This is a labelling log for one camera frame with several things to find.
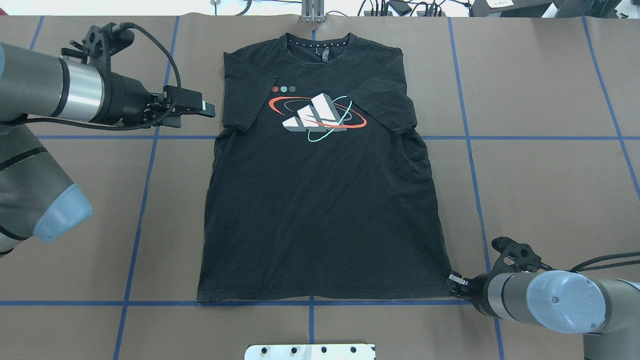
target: black t-shirt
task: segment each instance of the black t-shirt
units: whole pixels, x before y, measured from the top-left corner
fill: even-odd
[[[198,301],[448,296],[402,51],[285,34],[224,60]]]

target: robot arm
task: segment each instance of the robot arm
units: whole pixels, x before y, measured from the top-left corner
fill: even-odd
[[[111,71],[111,57],[133,43],[129,28],[140,30],[169,57],[177,86],[153,94],[138,80]],[[200,92],[181,87],[166,49],[135,24],[92,26],[82,44],[70,44],[77,50],[62,49],[62,55],[80,62],[0,42],[0,258],[31,236],[54,240],[92,213],[82,191],[25,124],[122,131],[180,127],[181,115],[215,116]],[[29,119],[29,114],[57,119]]]
[[[492,246],[502,253],[492,272],[473,279],[452,273],[453,296],[484,315],[583,334],[585,359],[637,358],[640,284],[555,270],[530,246],[509,238],[494,239]],[[514,263],[505,264],[505,258]],[[539,268],[549,271],[537,274]]]

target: black rubber band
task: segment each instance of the black rubber band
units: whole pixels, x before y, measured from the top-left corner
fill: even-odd
[[[21,236],[18,236],[16,234],[12,233],[11,231],[5,229],[1,225],[0,225],[0,234],[5,235],[7,238],[11,238],[11,239],[18,240],[18,241],[24,241],[24,240],[28,239],[28,238],[23,238]]]
[[[30,158],[36,154],[40,154],[41,152],[47,152],[47,149],[44,148],[44,146],[41,147],[36,147],[34,149],[31,149],[29,151],[25,151],[22,154],[18,154],[12,158],[10,158],[9,160],[5,160],[3,162],[0,163],[0,171],[10,167],[11,165],[20,162],[26,158]]]
[[[58,103],[58,107],[50,117],[57,117],[60,113],[65,109],[67,105],[67,99],[69,98],[69,86],[70,86],[70,78],[69,78],[69,65],[67,62],[61,58],[58,58],[60,61],[60,65],[62,66],[62,94],[60,95],[60,102]]]

